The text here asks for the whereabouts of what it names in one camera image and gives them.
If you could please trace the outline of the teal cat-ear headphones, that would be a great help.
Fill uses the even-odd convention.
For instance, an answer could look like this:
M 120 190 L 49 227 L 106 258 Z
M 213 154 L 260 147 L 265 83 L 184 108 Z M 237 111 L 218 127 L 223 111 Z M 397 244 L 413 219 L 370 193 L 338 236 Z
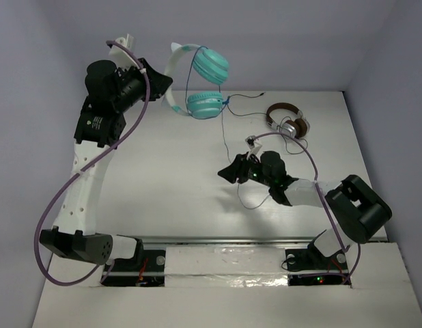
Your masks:
M 172 87 L 168 87 L 164 103 L 176 114 L 196 120 L 219 116 L 225 106 L 221 88 L 229 78 L 228 60 L 205 45 L 173 42 L 164 75 L 175 79 L 178 64 L 186 56 L 190 61 L 186 67 L 183 96 L 177 98 Z

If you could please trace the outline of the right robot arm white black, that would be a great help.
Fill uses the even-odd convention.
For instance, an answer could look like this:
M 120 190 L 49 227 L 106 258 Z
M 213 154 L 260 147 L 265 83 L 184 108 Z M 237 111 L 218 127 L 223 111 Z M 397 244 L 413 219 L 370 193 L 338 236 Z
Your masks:
M 238 154 L 218 176 L 231 184 L 260 183 L 283 206 L 323 208 L 333 220 L 332 228 L 315 237 L 307 253 L 310 265 L 317 269 L 329 264 L 339 251 L 367 243 L 393 216 L 390 206 L 361 177 L 351 174 L 337 183 L 295 178 L 274 151 L 260 157 Z

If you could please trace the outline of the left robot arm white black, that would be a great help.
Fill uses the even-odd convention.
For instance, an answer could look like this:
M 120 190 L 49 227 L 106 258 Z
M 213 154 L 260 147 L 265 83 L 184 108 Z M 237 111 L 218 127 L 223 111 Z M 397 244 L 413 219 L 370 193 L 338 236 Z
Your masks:
M 129 68 L 110 60 L 87 67 L 87 96 L 74 132 L 72 183 L 52 228 L 40 230 L 41 245 L 69 260 L 104 265 L 112 259 L 113 236 L 96 231 L 96 207 L 107 167 L 127 135 L 124 114 L 140 100 L 159 99 L 172 82 L 144 58 Z

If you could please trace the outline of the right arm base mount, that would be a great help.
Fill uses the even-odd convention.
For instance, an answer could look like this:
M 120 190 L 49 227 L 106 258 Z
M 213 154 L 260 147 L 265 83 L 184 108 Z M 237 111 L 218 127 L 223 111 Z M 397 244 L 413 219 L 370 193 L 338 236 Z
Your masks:
M 350 283 L 346 251 L 331 230 L 321 232 L 303 248 L 287 249 L 281 268 L 290 274 L 292 286 Z

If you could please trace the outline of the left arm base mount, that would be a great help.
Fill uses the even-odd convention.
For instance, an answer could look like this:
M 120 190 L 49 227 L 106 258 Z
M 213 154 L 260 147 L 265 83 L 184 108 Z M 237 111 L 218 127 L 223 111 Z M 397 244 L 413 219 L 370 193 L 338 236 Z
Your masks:
M 148 247 L 137 241 L 137 251 L 131 259 L 115 259 L 109 270 L 105 265 L 101 284 L 106 287 L 163 287 L 165 285 L 166 249 Z

